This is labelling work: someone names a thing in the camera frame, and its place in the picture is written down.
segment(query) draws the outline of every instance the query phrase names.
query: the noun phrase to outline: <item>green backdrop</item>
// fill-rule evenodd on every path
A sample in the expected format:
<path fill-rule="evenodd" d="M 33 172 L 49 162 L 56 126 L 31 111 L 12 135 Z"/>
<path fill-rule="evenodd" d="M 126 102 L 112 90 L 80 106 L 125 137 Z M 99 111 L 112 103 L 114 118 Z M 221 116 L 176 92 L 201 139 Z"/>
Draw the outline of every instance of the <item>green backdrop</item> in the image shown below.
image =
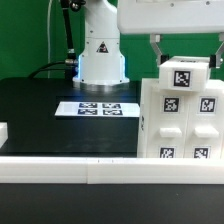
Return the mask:
<path fill-rule="evenodd" d="M 109 0 L 116 5 L 117 0 Z M 24 77 L 47 63 L 48 0 L 0 1 L 0 78 Z M 75 48 L 84 48 L 84 12 L 70 11 Z M 63 17 L 58 0 L 51 15 L 52 61 L 66 58 Z M 164 35 L 161 47 L 171 56 L 209 56 L 218 49 L 218 34 Z M 131 80 L 157 77 L 156 56 L 148 35 L 121 35 L 126 76 Z M 212 78 L 224 79 L 224 65 L 212 70 Z"/>

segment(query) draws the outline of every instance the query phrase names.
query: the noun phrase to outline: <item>black tabletop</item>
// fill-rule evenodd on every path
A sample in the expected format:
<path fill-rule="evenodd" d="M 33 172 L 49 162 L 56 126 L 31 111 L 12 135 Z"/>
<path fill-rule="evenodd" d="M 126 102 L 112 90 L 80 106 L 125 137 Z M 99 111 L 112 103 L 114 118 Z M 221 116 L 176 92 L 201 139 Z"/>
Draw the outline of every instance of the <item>black tabletop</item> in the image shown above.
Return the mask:
<path fill-rule="evenodd" d="M 140 84 L 110 92 L 75 89 L 60 79 L 0 82 L 1 155 L 136 157 L 138 118 L 55 117 L 60 101 L 138 103 Z"/>
<path fill-rule="evenodd" d="M 140 88 L 80 91 L 55 79 L 0 81 L 5 156 L 135 157 L 137 118 L 55 118 L 64 101 L 139 102 Z M 223 185 L 0 184 L 1 224 L 222 224 Z"/>

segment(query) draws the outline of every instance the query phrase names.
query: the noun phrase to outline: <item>white ledge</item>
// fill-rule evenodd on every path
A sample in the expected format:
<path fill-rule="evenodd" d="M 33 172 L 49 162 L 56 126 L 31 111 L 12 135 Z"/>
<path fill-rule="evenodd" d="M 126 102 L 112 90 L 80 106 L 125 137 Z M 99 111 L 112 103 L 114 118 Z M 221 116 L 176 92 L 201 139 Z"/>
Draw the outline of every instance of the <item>white ledge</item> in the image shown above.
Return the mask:
<path fill-rule="evenodd" d="M 0 157 L 0 183 L 224 184 L 224 160 Z"/>

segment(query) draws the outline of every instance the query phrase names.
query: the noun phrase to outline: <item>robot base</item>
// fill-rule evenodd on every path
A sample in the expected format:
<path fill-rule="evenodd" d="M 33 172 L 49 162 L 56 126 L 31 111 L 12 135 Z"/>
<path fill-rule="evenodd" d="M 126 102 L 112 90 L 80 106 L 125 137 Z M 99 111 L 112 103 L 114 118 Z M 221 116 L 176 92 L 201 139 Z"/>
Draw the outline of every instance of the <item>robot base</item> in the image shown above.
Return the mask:
<path fill-rule="evenodd" d="M 129 88 L 129 79 L 122 80 L 120 83 L 118 82 L 110 82 L 110 83 L 100 83 L 100 82 L 82 82 L 80 79 L 73 79 L 73 87 L 80 88 L 88 91 L 96 91 L 96 92 L 111 92 L 116 90 L 123 90 Z"/>

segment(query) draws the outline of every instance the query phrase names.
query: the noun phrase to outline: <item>white block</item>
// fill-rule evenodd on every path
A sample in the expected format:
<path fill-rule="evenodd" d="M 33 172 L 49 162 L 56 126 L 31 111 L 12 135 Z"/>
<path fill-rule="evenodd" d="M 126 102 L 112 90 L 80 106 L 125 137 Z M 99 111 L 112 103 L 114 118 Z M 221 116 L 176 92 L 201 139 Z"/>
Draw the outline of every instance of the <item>white block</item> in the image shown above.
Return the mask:
<path fill-rule="evenodd" d="M 182 132 L 180 128 L 160 128 L 160 135 L 163 138 L 180 138 Z"/>
<path fill-rule="evenodd" d="M 65 157 L 1 157 L 0 183 L 87 183 L 87 160 Z"/>
<path fill-rule="evenodd" d="M 202 92 L 164 90 L 142 80 L 138 157 L 220 159 L 224 148 L 224 82 Z"/>
<path fill-rule="evenodd" d="M 209 58 L 173 57 L 160 65 L 159 88 L 201 92 L 209 77 Z"/>
<path fill-rule="evenodd" d="M 7 123 L 0 123 L 0 148 L 8 139 Z"/>
<path fill-rule="evenodd" d="M 209 80 L 205 91 L 191 94 L 184 157 L 220 159 L 223 114 L 224 82 Z"/>
<path fill-rule="evenodd" d="M 209 127 L 196 127 L 194 129 L 194 133 L 198 138 L 218 138 L 219 137 L 219 132 L 209 126 Z"/>
<path fill-rule="evenodd" d="M 142 87 L 138 157 L 182 158 L 190 92 L 161 90 L 158 79 Z"/>
<path fill-rule="evenodd" d="M 221 160 L 137 159 L 125 162 L 124 183 L 224 183 Z"/>

